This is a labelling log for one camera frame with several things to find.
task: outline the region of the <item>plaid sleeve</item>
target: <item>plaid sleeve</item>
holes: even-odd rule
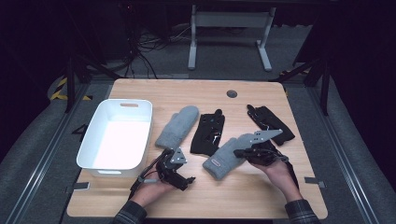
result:
[[[301,199],[285,205],[290,223],[320,223],[317,215],[312,211],[311,205],[307,200]]]
[[[116,214],[112,224],[141,224],[147,215],[146,210],[139,204],[128,201]]]

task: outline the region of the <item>gray oven mitt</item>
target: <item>gray oven mitt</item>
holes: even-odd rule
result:
[[[231,170],[245,161],[244,158],[236,158],[233,151],[251,147],[250,140],[254,136],[252,133],[245,133],[239,136],[238,139],[231,138],[204,162],[204,168],[217,180],[221,180]]]
[[[156,147],[177,149],[198,118],[198,108],[188,105],[174,114],[155,142]]]

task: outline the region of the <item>person's hand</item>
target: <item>person's hand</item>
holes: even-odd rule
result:
[[[142,183],[139,189],[136,191],[134,196],[130,199],[131,201],[138,203],[142,207],[146,207],[150,203],[157,201],[165,193],[175,189],[174,186],[164,183],[158,177],[158,173],[154,168],[148,171],[147,179],[156,179],[155,183]]]
[[[283,161],[275,161],[269,166],[263,166],[251,163],[254,167],[262,170],[268,175],[271,183],[278,187],[285,195],[286,201],[292,202],[301,200],[303,196],[297,189],[291,175],[289,173],[288,166]]]

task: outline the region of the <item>person's left hand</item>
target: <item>person's left hand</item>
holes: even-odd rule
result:
[[[162,182],[158,177],[158,173],[155,168],[148,171],[146,179],[156,179],[155,183],[142,183],[139,189],[136,191],[134,196],[130,199],[131,201],[138,203],[142,207],[146,207],[150,203],[157,201],[165,193],[176,189],[174,186]]]

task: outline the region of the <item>person's right hand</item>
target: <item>person's right hand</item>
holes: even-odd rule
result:
[[[285,162],[275,161],[269,166],[263,166],[254,163],[251,163],[251,165],[262,170],[268,175],[271,183],[273,183],[273,185],[282,191],[288,203],[301,200],[303,198],[293,179],[291,178],[288,166]]]

